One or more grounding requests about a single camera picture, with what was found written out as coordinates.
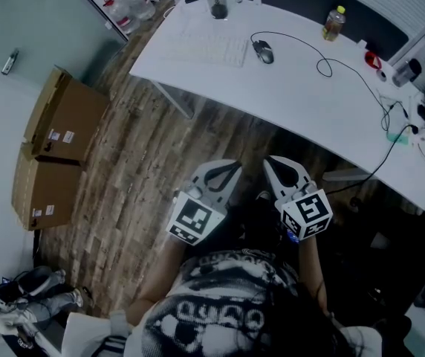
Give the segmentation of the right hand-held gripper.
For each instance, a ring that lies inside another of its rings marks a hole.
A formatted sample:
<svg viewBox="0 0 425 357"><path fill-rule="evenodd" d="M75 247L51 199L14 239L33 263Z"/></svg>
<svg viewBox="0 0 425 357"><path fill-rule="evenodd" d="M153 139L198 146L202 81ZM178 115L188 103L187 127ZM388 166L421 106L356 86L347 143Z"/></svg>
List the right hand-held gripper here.
<svg viewBox="0 0 425 357"><path fill-rule="evenodd" d="M275 206L280 221L292 241L303 241L325 231L333 211L325 191L319 189L305 168L288 158L269 155L263 161L266 179L276 197ZM285 196L283 186L295 187L295 193Z"/></svg>

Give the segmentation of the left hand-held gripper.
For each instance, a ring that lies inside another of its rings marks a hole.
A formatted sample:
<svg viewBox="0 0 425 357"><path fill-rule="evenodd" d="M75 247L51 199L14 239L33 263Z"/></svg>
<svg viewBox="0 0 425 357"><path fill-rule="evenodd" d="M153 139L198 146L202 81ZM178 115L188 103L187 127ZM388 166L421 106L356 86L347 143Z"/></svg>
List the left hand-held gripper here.
<svg viewBox="0 0 425 357"><path fill-rule="evenodd" d="M233 159L201 164L173 199L168 235L187 245L204 241L224 221L241 173L241 163Z"/></svg>

